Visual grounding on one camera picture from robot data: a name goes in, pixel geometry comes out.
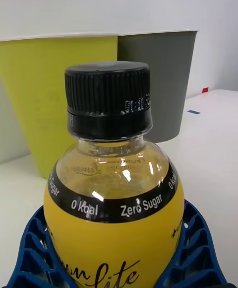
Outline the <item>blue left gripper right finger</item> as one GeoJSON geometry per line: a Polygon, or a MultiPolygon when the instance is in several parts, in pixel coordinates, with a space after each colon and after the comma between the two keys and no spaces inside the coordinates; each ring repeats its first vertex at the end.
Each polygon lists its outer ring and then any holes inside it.
{"type": "Polygon", "coordinates": [[[205,219],[194,205],[185,201],[177,250],[155,287],[212,288],[227,283],[205,219]]]}

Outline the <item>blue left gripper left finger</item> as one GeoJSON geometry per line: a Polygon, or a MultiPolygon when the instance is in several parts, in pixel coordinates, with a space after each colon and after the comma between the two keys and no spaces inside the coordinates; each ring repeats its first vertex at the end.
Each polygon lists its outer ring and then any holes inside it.
{"type": "Polygon", "coordinates": [[[47,230],[43,207],[28,221],[8,288],[76,288],[59,261],[47,230]]]}

